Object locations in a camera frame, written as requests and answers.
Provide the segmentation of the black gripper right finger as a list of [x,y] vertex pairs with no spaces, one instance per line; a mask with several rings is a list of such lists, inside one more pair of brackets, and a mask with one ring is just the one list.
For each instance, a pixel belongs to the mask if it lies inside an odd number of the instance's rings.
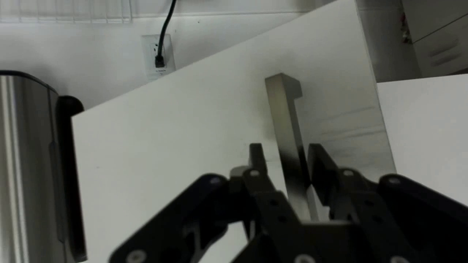
[[331,220],[347,220],[366,254],[391,263],[468,263],[468,206],[401,174],[377,181],[339,168],[322,144],[309,146],[310,182]]

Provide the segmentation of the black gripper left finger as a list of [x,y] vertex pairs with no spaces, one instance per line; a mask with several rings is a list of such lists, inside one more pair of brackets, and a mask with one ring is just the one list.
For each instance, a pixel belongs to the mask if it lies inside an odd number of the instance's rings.
[[203,174],[138,228],[108,263],[201,263],[228,231],[241,223],[247,244],[231,263],[287,263],[287,241],[300,226],[285,194],[271,181],[260,143],[249,146],[249,162],[225,178]]

